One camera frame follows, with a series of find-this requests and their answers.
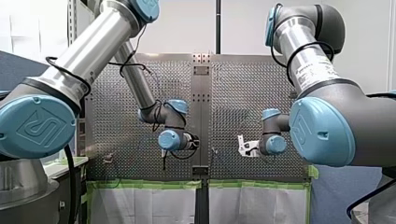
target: wire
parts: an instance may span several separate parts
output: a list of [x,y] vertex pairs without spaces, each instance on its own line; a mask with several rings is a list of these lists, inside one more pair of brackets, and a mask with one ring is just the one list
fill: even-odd
[[76,170],[73,162],[72,150],[69,145],[64,147],[64,153],[67,158],[67,165],[69,167],[69,183],[70,183],[70,213],[69,213],[69,224],[74,224],[76,221],[76,198],[77,198],[77,187],[76,187]]
[[286,65],[286,75],[288,76],[288,81],[289,81],[289,83],[290,83],[292,86],[294,86],[294,83],[293,83],[293,81],[292,81],[292,79],[291,79],[291,76],[290,76],[291,62],[293,61],[293,59],[295,58],[295,56],[297,56],[298,53],[300,53],[300,52],[303,51],[304,49],[307,49],[308,47],[313,46],[313,45],[320,45],[320,46],[325,46],[326,48],[328,48],[329,51],[330,51],[330,61],[332,62],[332,59],[334,58],[334,49],[332,48],[332,46],[331,46],[330,44],[328,44],[328,43],[326,43],[326,42],[323,42],[323,41],[314,41],[314,42],[311,42],[311,43],[307,43],[307,44],[301,45],[299,48],[297,48],[297,49],[290,55],[289,60],[288,60],[288,64]]
[[163,156],[163,170],[166,170],[166,157],[168,156],[168,151],[165,151],[165,155]]
[[366,96],[369,98],[387,97],[387,98],[391,98],[391,99],[396,99],[396,94],[390,93],[390,92],[373,93],[373,94],[367,94]]
[[158,118],[161,115],[161,109],[163,108],[163,102],[161,100],[156,100],[155,102],[159,103],[159,106],[156,106],[154,109],[154,123],[152,124],[152,131],[157,132],[158,128],[160,128],[161,123],[158,121]]
[[58,59],[57,57],[46,57],[46,61],[47,61],[47,63],[49,63],[49,65],[58,69],[58,71],[60,71],[62,73],[66,73],[67,75],[77,79],[78,81],[82,82],[87,87],[88,90],[85,92],[84,97],[86,97],[88,94],[90,94],[90,92],[92,90],[90,83],[88,83],[84,78],[74,75],[69,70],[59,66],[58,64],[56,64],[55,62],[52,61],[52,60],[57,60],[57,59]]
[[188,160],[189,158],[191,158],[195,154],[195,152],[197,152],[197,150],[198,150],[198,148],[195,148],[194,151],[187,157],[179,157],[173,151],[171,151],[171,155],[180,161],[185,161],[185,160]]
[[108,63],[108,64],[117,65],[117,66],[123,66],[123,65],[125,65],[125,66],[142,66],[142,68],[141,68],[142,70],[146,70],[149,73],[151,73],[151,71],[142,63],[126,63],[126,64],[124,64],[124,63]]
[[139,49],[139,45],[140,45],[140,38],[142,38],[142,36],[143,36],[143,34],[146,32],[146,25],[143,27],[143,31],[142,31],[142,33],[140,34],[140,36],[137,38],[137,44],[136,44],[136,49],[134,49],[129,55],[128,55],[128,57],[126,58],[126,60],[125,60],[125,62],[121,65],[121,68],[120,68],[120,76],[122,76],[122,77],[124,77],[124,75],[123,75],[123,73],[122,73],[122,70],[123,70],[123,68],[125,67],[125,66],[135,66],[135,65],[139,65],[139,66],[141,66],[141,65],[143,65],[143,64],[141,64],[141,63],[137,63],[137,64],[135,64],[135,63],[131,63],[131,64],[128,64],[128,62],[129,62],[129,60],[131,60],[132,59],[132,57],[134,57],[134,55],[136,54],[136,52],[137,52],[137,49]]
[[3,91],[0,92],[0,101],[4,100],[10,93],[11,91]]
[[278,9],[279,7],[283,7],[283,5],[280,4],[280,3],[276,4],[275,10],[274,10],[274,20],[273,20],[273,30],[272,30],[273,33],[272,33],[272,39],[271,39],[271,56],[272,56],[272,58],[274,59],[274,61],[275,61],[277,64],[279,64],[281,67],[286,68],[286,65],[283,64],[283,63],[281,63],[281,62],[276,58],[276,56],[275,56],[275,54],[274,54],[274,39],[275,39],[275,28],[276,28],[276,14],[277,14],[277,9]]
[[178,115],[181,117],[181,119],[183,119],[184,126],[186,126],[186,124],[187,124],[186,119],[184,118],[184,116],[183,116],[180,112],[178,112],[178,111],[175,109],[174,106],[172,106],[172,105],[169,104],[168,102],[163,103],[163,105],[169,105],[173,110],[175,110],[175,111],[178,113]]
[[392,179],[390,180],[386,185],[382,186],[379,189],[375,189],[372,192],[366,194],[364,197],[360,198],[359,200],[357,200],[356,202],[354,202],[353,204],[351,204],[347,209],[346,209],[346,214],[348,215],[349,218],[352,218],[352,210],[358,206],[361,203],[364,203],[365,201],[373,198],[375,195],[381,193],[382,191],[390,188],[392,185],[394,185],[396,183],[396,179]]

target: pegboard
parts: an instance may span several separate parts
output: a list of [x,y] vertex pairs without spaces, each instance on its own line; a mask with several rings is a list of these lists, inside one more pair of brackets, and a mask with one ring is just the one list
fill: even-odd
[[[155,99],[183,99],[191,102],[191,55],[149,57],[137,55],[152,74],[145,72]],[[138,106],[117,66],[108,65],[86,98],[87,155],[89,179],[191,179],[191,161],[168,156],[165,170],[158,147],[158,135],[151,125],[138,120]],[[186,117],[190,129],[190,114]],[[112,162],[104,158],[113,154]]]
[[[168,157],[165,170],[157,143],[162,129],[152,133],[151,125],[138,120],[137,104],[119,68],[104,70],[86,98],[89,179],[191,180],[191,167],[202,164],[209,165],[210,178],[304,181],[306,164],[292,147],[275,158],[242,158],[237,151],[238,134],[245,141],[260,138],[265,108],[289,112],[292,87],[285,71],[267,56],[206,57],[199,62],[190,54],[137,55],[154,72],[146,75],[155,98],[186,100],[191,106],[187,130],[198,130],[207,142],[191,160]],[[207,75],[197,76],[200,64],[208,67]],[[111,153],[113,162],[105,163]]]
[[209,121],[210,178],[303,181],[306,164],[283,133],[288,148],[279,156],[243,158],[237,135],[258,140],[267,108],[289,113],[292,86],[270,56],[214,55],[211,58],[212,104]]

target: light blue joint cap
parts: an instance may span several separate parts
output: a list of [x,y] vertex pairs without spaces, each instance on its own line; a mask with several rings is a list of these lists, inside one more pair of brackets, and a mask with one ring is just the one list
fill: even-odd
[[160,15],[158,0],[129,0],[143,21],[147,23],[154,22]]
[[269,119],[276,115],[280,115],[280,111],[278,109],[274,109],[274,108],[264,109],[262,111],[262,120]]
[[284,153],[286,146],[285,138],[279,135],[271,136],[265,143],[265,149],[270,155],[279,155]]
[[186,115],[188,106],[187,103],[184,100],[168,100],[167,101],[172,107],[175,108],[176,111]]
[[276,14],[275,8],[271,8],[267,18],[267,27],[265,29],[265,46],[271,47],[274,38],[274,16]]
[[175,131],[165,130],[158,137],[158,144],[163,150],[176,151],[180,146],[180,138]]
[[349,165],[355,156],[355,139],[346,119],[332,105],[316,97],[293,104],[290,135],[299,154],[314,164]]
[[142,121],[142,122],[146,122],[143,118],[142,118],[142,111],[140,109],[137,110],[137,118]]
[[39,159],[63,149],[72,139],[76,120],[63,101],[28,95],[0,108],[0,153],[16,159]]

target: label sticker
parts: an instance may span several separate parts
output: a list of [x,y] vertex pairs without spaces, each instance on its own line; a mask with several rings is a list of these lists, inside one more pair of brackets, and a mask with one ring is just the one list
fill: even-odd
[[340,78],[326,57],[319,57],[313,62],[303,64],[297,69],[295,76],[302,91],[319,82]]

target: robotic arm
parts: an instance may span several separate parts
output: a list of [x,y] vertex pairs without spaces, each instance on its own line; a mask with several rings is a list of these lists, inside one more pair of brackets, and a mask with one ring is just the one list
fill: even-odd
[[271,10],[266,45],[283,55],[298,98],[289,116],[277,109],[263,111],[261,154],[283,152],[281,132],[290,132],[299,154],[315,164],[396,165],[394,97],[366,96],[358,84],[338,75],[328,55],[341,52],[344,40],[344,22],[333,7]]
[[[98,18],[52,67],[40,77],[26,78],[0,102],[0,154],[38,159],[63,149],[74,135],[80,99],[90,93],[113,56],[118,63],[135,63],[129,39],[158,15],[158,1],[104,1]],[[197,137],[184,131],[186,102],[158,105],[140,68],[125,66],[123,71],[140,107],[140,119],[166,125],[160,147],[196,147]]]

